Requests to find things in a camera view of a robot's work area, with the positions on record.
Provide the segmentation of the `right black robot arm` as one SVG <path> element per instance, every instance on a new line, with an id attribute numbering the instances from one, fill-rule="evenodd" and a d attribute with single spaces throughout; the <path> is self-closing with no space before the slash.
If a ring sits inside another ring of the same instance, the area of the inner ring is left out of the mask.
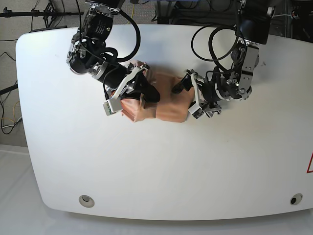
<path id="1" fill-rule="evenodd" d="M 113 99 L 144 99 L 148 103 L 158 103 L 160 94 L 148 81 L 145 72 L 149 66 L 129 64 L 139 51 L 141 34 L 135 21 L 122 9 L 122 0 L 89 0 L 90 8 L 85 17 L 79 20 L 77 33 L 71 39 L 67 54 L 67 64 L 71 71 L 78 75 L 91 74 L 101 82 L 107 101 Z M 127 19 L 135 29 L 135 47 L 133 51 L 122 58 L 118 51 L 108 47 L 106 40 L 110 35 L 115 14 Z"/>

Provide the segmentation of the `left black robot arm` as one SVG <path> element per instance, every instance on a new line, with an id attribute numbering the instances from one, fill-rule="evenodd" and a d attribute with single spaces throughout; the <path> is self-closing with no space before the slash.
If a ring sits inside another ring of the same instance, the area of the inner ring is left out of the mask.
<path id="1" fill-rule="evenodd" d="M 268 40 L 271 20 L 276 3 L 272 0 L 243 0 L 235 4 L 234 26 L 222 24 L 215 28 L 208 39 L 210 58 L 192 52 L 199 59 L 213 62 L 215 67 L 200 76 L 187 70 L 183 79 L 172 88 L 172 93 L 194 90 L 188 112 L 194 118 L 220 114 L 220 101 L 246 100 L 252 93 L 253 71 L 259 63 L 259 45 Z M 230 50 L 217 57 L 213 49 L 214 36 L 222 30 L 232 30 L 236 39 Z"/>

